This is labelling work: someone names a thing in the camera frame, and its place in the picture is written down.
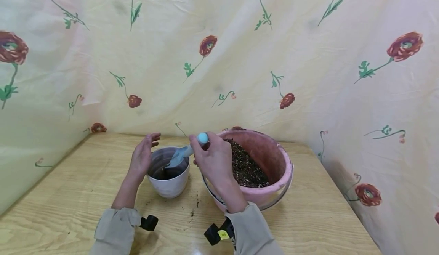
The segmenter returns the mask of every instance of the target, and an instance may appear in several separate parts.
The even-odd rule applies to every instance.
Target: small trowel
[[[197,136],[197,140],[200,143],[201,146],[204,146],[206,143],[209,142],[209,137],[206,133],[200,133]],[[173,168],[178,166],[182,161],[183,158],[189,157],[194,153],[194,150],[190,145],[185,146],[183,148],[179,148],[175,151],[174,155],[172,156],[171,161],[164,166],[164,169]]]

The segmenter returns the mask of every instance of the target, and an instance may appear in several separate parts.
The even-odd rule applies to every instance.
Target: sleeve
[[[283,255],[257,205],[249,202],[243,212],[226,213],[235,232],[236,255]]]
[[[128,255],[135,237],[135,227],[141,224],[135,209],[107,209],[95,231],[95,243],[89,255]]]

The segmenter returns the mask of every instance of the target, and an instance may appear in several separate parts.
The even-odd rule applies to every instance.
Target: white plant pot
[[[172,199],[178,197],[186,187],[189,177],[189,158],[175,168],[165,169],[163,167],[170,162],[172,156],[178,148],[167,146],[154,151],[151,155],[151,166],[147,177],[155,191],[162,197]]]

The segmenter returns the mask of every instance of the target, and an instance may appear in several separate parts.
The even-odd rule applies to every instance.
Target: wood grain
[[[80,144],[2,215],[0,254],[87,254],[96,224],[112,204],[141,139],[99,133]],[[185,138],[166,137],[158,147],[187,144]],[[293,183],[263,215],[285,254],[381,254],[308,146],[282,145],[295,165]],[[172,200],[161,198],[144,180],[136,208],[158,217],[159,224],[154,232],[136,229],[131,254],[233,254],[231,242],[212,247],[203,236],[224,217],[194,165],[185,191]]]

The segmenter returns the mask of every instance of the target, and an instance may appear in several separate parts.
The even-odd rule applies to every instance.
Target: potting soil
[[[269,186],[267,175],[250,155],[233,139],[225,139],[232,146],[233,177],[240,186],[263,188]]]

